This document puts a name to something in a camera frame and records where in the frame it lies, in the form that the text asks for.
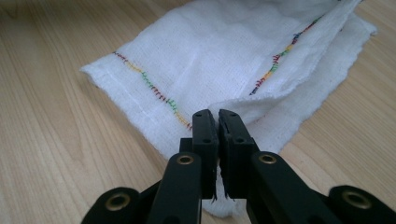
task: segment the colorful stitching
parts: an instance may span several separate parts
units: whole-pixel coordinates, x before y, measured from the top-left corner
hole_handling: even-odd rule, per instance
[[[294,47],[294,45],[298,42],[298,39],[300,38],[300,36],[305,33],[306,31],[308,31],[312,26],[315,25],[315,23],[317,23],[320,20],[321,17],[317,18],[316,20],[312,21],[311,24],[309,24],[307,27],[305,27],[305,29],[303,29],[300,33],[295,34],[294,38],[291,40],[291,44],[289,44],[285,50],[283,50],[282,52],[278,53],[277,55],[273,56],[273,65],[271,66],[270,70],[268,70],[267,73],[265,73],[262,78],[260,78],[259,80],[256,81],[256,85],[255,88],[253,89],[253,91],[250,93],[250,95],[254,95],[256,94],[257,90],[259,89],[259,87],[262,85],[262,83],[267,80],[279,67],[279,60],[284,57],[285,55],[287,55]]]
[[[183,116],[178,112],[177,110],[177,104],[174,100],[165,97],[160,90],[154,86],[154,84],[149,80],[149,77],[147,75],[147,73],[145,71],[143,71],[142,69],[140,69],[139,67],[135,66],[134,64],[130,63],[128,61],[128,59],[123,56],[122,54],[114,51],[113,52],[115,55],[117,55],[117,57],[119,57],[120,59],[122,59],[122,61],[124,62],[124,64],[129,67],[131,70],[136,71],[138,73],[140,73],[140,75],[142,75],[143,80],[145,81],[146,85],[153,91],[154,95],[156,97],[158,97],[158,99],[162,100],[164,103],[166,103],[167,105],[169,105],[172,108],[172,111],[174,112],[174,115],[176,116],[176,118],[189,130],[192,130],[192,125],[183,118]]]

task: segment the white towel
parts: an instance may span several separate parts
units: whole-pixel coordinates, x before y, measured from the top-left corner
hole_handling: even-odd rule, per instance
[[[279,152],[356,61],[375,27],[360,0],[196,0],[82,67],[166,159],[191,137],[191,116],[238,113],[261,150]],[[241,201],[204,202],[238,214]]]

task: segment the light wood tabletop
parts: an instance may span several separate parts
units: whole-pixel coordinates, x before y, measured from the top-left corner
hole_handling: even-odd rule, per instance
[[[162,178],[166,160],[79,68],[185,2],[0,1],[0,223],[79,223],[105,191]],[[378,35],[280,155],[312,189],[352,185],[396,209],[396,3],[356,12]]]

